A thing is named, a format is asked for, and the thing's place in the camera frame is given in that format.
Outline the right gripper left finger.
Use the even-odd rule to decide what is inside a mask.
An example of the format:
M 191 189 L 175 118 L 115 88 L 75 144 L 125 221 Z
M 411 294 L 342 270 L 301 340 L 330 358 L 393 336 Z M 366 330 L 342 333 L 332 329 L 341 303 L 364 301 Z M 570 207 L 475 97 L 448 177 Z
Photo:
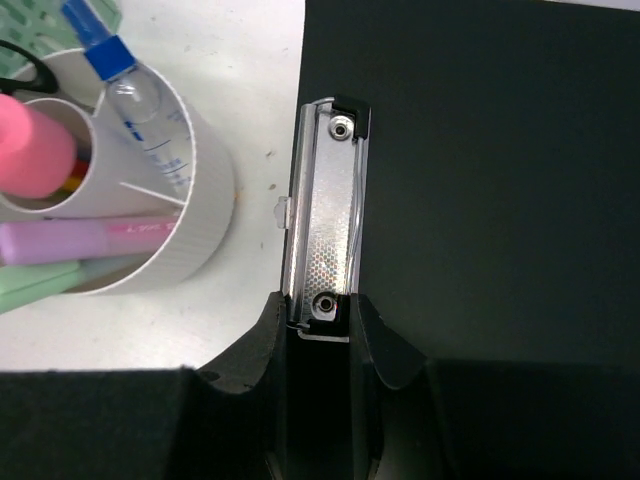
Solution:
M 5 372 L 5 479 L 278 479 L 269 371 L 286 302 L 201 368 Z

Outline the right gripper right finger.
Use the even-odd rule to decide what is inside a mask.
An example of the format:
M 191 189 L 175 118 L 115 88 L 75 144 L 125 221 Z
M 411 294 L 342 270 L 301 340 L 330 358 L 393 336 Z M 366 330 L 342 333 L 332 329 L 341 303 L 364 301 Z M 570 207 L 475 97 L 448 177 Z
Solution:
M 429 358 L 349 301 L 358 479 L 635 479 L 629 368 Z

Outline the purple highlighter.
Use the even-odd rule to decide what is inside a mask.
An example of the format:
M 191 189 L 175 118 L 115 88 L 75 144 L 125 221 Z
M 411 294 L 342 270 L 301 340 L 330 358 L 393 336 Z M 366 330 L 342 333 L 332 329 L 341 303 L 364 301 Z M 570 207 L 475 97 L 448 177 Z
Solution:
M 36 265 L 153 253 L 177 222 L 176 216 L 5 222 L 1 261 Z

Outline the black clipboard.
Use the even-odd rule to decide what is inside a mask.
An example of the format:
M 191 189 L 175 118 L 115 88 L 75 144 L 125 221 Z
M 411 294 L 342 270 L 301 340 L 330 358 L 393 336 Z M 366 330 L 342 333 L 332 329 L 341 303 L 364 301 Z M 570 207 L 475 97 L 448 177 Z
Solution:
M 372 110 L 360 290 L 433 358 L 639 363 L 639 14 L 309 1 L 300 102 Z

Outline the red pen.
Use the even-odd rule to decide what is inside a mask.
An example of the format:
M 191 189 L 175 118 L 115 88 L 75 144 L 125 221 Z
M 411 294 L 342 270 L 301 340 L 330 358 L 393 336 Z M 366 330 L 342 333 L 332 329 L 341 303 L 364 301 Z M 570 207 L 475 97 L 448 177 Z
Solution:
M 84 178 L 89 170 L 90 163 L 83 159 L 78 159 L 75 162 L 71 175 L 73 177 Z

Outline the white round desk organizer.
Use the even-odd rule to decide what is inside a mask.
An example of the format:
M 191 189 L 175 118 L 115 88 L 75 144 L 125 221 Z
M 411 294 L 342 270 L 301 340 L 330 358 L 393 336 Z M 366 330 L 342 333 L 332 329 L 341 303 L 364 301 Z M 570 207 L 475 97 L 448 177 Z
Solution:
M 191 179 L 185 198 L 135 145 L 103 93 L 103 84 L 80 49 L 47 55 L 60 91 L 53 96 L 20 92 L 17 99 L 44 112 L 83 140 L 93 158 L 83 184 L 60 203 L 1 199 L 1 214 L 11 220 L 79 219 L 174 214 L 175 226 L 145 262 L 72 289 L 74 296 L 131 294 L 173 286 L 194 274 L 221 244 L 231 222 L 234 172 L 228 150 L 211 126 L 157 70 L 149 74 L 177 104 L 168 122 L 187 128 L 173 151 Z

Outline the green mesh file organizer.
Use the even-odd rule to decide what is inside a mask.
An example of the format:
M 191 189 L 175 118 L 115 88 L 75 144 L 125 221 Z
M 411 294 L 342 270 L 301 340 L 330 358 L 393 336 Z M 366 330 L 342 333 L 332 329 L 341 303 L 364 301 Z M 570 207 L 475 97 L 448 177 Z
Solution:
M 122 21 L 119 1 L 87 1 L 105 25 L 116 33 Z M 74 32 L 61 16 L 57 1 L 1 0 L 1 40 L 37 57 L 79 47 Z M 1 76 L 26 64 L 24 57 L 1 47 Z

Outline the black handled scissors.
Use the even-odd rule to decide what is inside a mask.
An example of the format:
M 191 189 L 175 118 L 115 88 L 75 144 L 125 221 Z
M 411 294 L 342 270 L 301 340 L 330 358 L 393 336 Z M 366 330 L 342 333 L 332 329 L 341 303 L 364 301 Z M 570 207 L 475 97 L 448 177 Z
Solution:
M 30 80 L 16 80 L 10 78 L 1 79 L 1 93 L 13 96 L 18 91 L 34 93 L 56 94 L 59 92 L 59 83 L 54 72 L 38 57 L 7 40 L 1 41 L 1 47 L 17 53 L 26 59 L 35 69 L 35 75 Z

